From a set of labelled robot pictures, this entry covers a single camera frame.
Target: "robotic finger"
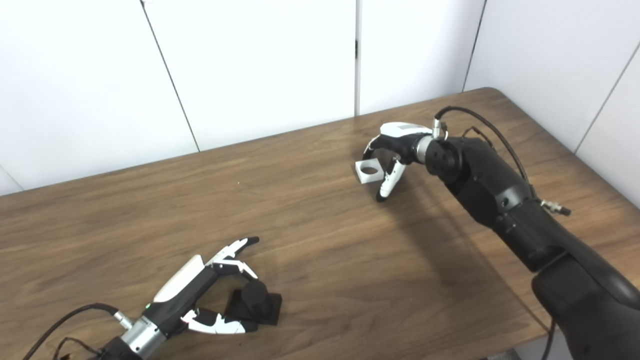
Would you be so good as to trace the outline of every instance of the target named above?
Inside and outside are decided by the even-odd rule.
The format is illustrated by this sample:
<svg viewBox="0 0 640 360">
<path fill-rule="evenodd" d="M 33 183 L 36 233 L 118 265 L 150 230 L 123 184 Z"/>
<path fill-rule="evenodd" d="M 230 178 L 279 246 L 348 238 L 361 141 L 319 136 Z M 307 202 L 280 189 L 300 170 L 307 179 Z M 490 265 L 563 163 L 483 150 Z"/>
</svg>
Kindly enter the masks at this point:
<svg viewBox="0 0 640 360">
<path fill-rule="evenodd" d="M 404 172 L 406 165 L 402 163 L 399 156 L 394 156 L 389 162 L 389 166 L 385 171 L 385 180 L 380 185 L 380 190 L 378 190 L 378 194 L 376 194 L 376 200 L 378 202 L 383 202 L 387 199 L 387 197 L 391 194 L 391 191 L 396 186 L 400 177 Z"/>
<path fill-rule="evenodd" d="M 258 279 L 258 275 L 251 270 L 249 265 L 240 260 L 233 260 L 247 246 L 253 245 L 260 241 L 257 236 L 236 240 L 230 245 L 222 248 L 216 255 L 209 260 L 205 266 L 211 266 L 218 275 L 241 274 L 247 280 Z"/>
<path fill-rule="evenodd" d="M 379 137 L 380 135 L 376 136 L 375 138 L 371 139 L 371 141 L 367 144 L 367 147 L 364 149 L 364 153 L 362 154 L 363 160 L 371 159 L 373 152 L 380 148 L 380 145 L 378 143 Z"/>
<path fill-rule="evenodd" d="M 194 309 L 182 317 L 189 330 L 205 334 L 244 334 L 258 330 L 258 323 L 224 317 L 208 309 Z"/>
</svg>

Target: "wooden table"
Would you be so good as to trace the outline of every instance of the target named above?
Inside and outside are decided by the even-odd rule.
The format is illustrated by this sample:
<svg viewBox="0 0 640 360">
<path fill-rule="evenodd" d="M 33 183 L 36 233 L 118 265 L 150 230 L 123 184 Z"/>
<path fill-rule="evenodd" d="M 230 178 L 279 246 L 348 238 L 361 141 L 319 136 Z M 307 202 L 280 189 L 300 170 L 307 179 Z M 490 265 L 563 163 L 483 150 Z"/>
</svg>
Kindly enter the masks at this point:
<svg viewBox="0 0 640 360">
<path fill-rule="evenodd" d="M 0 198 L 3 357 L 20 359 L 83 304 L 137 317 L 193 254 L 251 235 L 261 241 L 240 259 L 283 295 L 280 324 L 183 334 L 156 359 L 475 360 L 544 335 L 531 275 L 424 167 L 408 167 L 384 204 L 379 183 L 356 179 L 353 162 L 382 123 L 429 126 L 449 104 L 493 121 L 538 194 L 573 209 L 559 220 L 640 286 L 638 210 L 485 88 Z M 456 135 L 477 125 L 462 113 L 444 120 Z M 222 279 L 199 305 L 221 311 L 242 285 Z M 35 358 L 50 358 L 64 335 L 98 347 L 121 333 L 112 318 L 83 313 Z"/>
</svg>

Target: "wire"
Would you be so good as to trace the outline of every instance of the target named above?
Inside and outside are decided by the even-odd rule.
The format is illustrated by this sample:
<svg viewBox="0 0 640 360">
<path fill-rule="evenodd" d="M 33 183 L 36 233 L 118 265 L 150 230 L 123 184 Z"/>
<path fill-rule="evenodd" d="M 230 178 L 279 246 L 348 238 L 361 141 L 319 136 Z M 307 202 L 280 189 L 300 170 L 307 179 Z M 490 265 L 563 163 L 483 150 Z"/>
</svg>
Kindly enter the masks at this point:
<svg viewBox="0 0 640 360">
<path fill-rule="evenodd" d="M 62 339 L 62 341 L 60 342 L 60 344 L 58 344 L 58 347 L 56 348 L 56 352 L 53 354 L 53 360 L 60 360 L 60 358 L 58 356 L 60 356 L 60 350 L 62 350 L 62 346 L 67 342 L 67 341 L 73 341 L 74 343 L 77 343 L 78 345 L 82 346 L 85 350 L 89 351 L 90 353 L 92 353 L 93 355 L 96 356 L 100 356 L 102 355 L 101 352 L 99 352 L 98 350 L 95 350 L 94 348 L 92 348 L 91 346 L 87 345 L 86 343 L 84 343 L 82 340 L 80 339 L 76 339 L 76 338 L 70 338 L 70 337 L 66 337 L 64 339 Z"/>
<path fill-rule="evenodd" d="M 551 326 L 549 327 L 549 336 L 547 338 L 547 345 L 545 346 L 545 351 L 542 353 L 541 360 L 547 360 L 549 357 L 549 352 L 551 351 L 551 344 L 554 343 L 554 333 L 556 332 L 556 321 L 551 320 Z"/>
<path fill-rule="evenodd" d="M 38 339 L 38 341 L 36 341 L 36 343 L 33 344 L 29 352 L 22 358 L 22 360 L 29 360 L 31 356 L 33 356 L 33 354 L 36 352 L 36 350 L 38 350 L 38 348 L 42 345 L 42 343 L 49 337 L 49 335 L 51 335 L 52 332 L 54 332 L 60 325 L 62 325 L 63 322 L 69 320 L 70 318 L 72 318 L 73 316 L 79 313 L 82 313 L 83 311 L 90 310 L 90 309 L 104 310 L 104 311 L 107 311 L 109 314 L 111 314 L 111 316 L 113 316 L 115 313 L 118 312 L 117 308 L 107 304 L 101 304 L 99 302 L 95 304 L 89 304 L 89 305 L 79 307 L 71 311 L 69 314 L 62 316 L 62 318 L 60 318 L 60 320 L 58 320 L 55 324 L 53 324 L 49 328 L 49 330 L 47 330 L 44 334 L 42 334 L 40 339 Z"/>
<path fill-rule="evenodd" d="M 532 191 L 534 197 L 536 196 L 536 193 L 533 190 L 533 186 L 531 186 L 531 183 L 529 182 L 529 177 L 527 177 L 527 172 L 524 170 L 524 166 L 522 165 L 522 162 L 520 161 L 520 158 L 518 157 L 516 152 L 513 150 L 513 148 L 511 147 L 511 145 L 507 141 L 507 139 L 504 137 L 504 135 L 502 135 L 502 133 L 500 132 L 500 130 L 498 130 L 497 127 L 495 127 L 489 120 L 485 119 L 484 117 L 482 117 L 480 114 L 476 113 L 475 111 L 469 110 L 467 108 L 462 108 L 460 106 L 447 106 L 446 108 L 442 108 L 440 111 L 438 111 L 438 113 L 436 113 L 434 118 L 436 120 L 440 120 L 442 118 L 442 115 L 448 113 L 449 111 L 461 111 L 463 113 L 468 113 L 469 115 L 471 115 L 471 116 L 475 117 L 476 119 L 480 120 L 489 129 L 491 129 L 491 131 L 493 131 L 493 133 L 496 134 L 496 136 L 498 136 L 498 138 L 500 139 L 500 141 L 502 142 L 504 147 L 507 149 L 507 151 L 509 152 L 509 154 L 513 158 L 513 161 L 516 163 L 516 166 L 518 167 L 518 171 L 520 171 L 520 175 L 522 176 L 522 179 L 524 179 L 527 182 L 527 184 L 529 184 L 529 187 L 531 188 L 531 191 Z"/>
<path fill-rule="evenodd" d="M 444 140 L 449 138 L 449 128 L 447 127 L 447 123 L 442 121 L 440 122 L 440 129 L 444 131 Z"/>
<path fill-rule="evenodd" d="M 489 144 L 489 146 L 490 146 L 492 149 L 495 149 L 495 148 L 493 147 L 493 143 L 491 142 L 491 140 L 489 140 L 489 138 L 488 138 L 488 137 L 487 137 L 487 136 L 486 136 L 482 131 L 480 131 L 480 129 L 478 129 L 478 128 L 477 128 L 477 127 L 475 127 L 475 126 L 472 126 L 472 127 L 468 128 L 467 130 L 465 130 L 465 132 L 464 132 L 464 133 L 462 133 L 462 136 L 461 136 L 461 137 L 462 137 L 462 138 L 463 138 L 463 137 L 465 137 L 465 136 L 467 135 L 467 133 L 468 133 L 469 131 L 471 131 L 471 130 L 475 131 L 475 132 L 476 132 L 476 134 L 478 134 L 478 135 L 482 136 L 482 137 L 483 137 L 483 139 L 486 141 L 486 143 L 488 143 L 488 144 Z"/>
</svg>

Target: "black object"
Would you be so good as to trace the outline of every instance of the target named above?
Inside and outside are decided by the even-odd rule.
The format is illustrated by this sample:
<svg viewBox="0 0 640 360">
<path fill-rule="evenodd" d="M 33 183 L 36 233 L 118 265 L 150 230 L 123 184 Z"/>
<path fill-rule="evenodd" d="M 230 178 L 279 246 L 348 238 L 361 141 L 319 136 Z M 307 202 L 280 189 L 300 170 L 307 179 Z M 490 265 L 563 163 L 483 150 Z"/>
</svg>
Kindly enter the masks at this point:
<svg viewBox="0 0 640 360">
<path fill-rule="evenodd" d="M 270 293 L 260 280 L 248 282 L 242 290 L 234 290 L 225 316 L 265 325 L 278 325 L 282 295 Z"/>
<path fill-rule="evenodd" d="M 375 148 L 366 148 L 365 152 L 362 154 L 362 159 L 371 159 L 371 156 L 376 149 L 387 149 L 398 154 L 403 164 L 409 165 L 414 161 L 417 161 L 415 149 L 412 145 L 416 144 L 421 138 L 424 138 L 424 136 L 425 134 L 409 134 L 399 138 L 394 138 L 393 136 L 380 134 L 375 140 Z"/>
<path fill-rule="evenodd" d="M 575 360 L 640 359 L 640 291 L 542 208 L 533 187 L 484 141 L 432 141 L 427 171 L 537 275 L 538 301 Z"/>
</svg>

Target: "cable connector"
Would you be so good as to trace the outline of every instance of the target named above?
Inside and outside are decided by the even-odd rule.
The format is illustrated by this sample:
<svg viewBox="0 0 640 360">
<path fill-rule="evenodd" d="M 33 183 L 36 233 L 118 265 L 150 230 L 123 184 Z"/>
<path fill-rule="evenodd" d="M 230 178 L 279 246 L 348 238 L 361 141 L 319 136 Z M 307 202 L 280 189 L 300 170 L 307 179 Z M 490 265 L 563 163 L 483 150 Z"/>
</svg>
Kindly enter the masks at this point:
<svg viewBox="0 0 640 360">
<path fill-rule="evenodd" d="M 540 206 L 547 209 L 551 214 L 562 214 L 564 216 L 571 215 L 571 210 L 560 205 L 557 202 L 542 200 Z"/>
<path fill-rule="evenodd" d="M 437 140 L 440 137 L 440 119 L 433 118 L 433 125 L 431 126 L 431 138 Z"/>
<path fill-rule="evenodd" d="M 118 311 L 117 313 L 113 314 L 113 317 L 118 320 L 120 326 L 125 328 L 125 330 L 130 330 L 133 327 L 133 322 L 131 322 L 131 319 L 124 315 L 122 311 Z"/>
</svg>

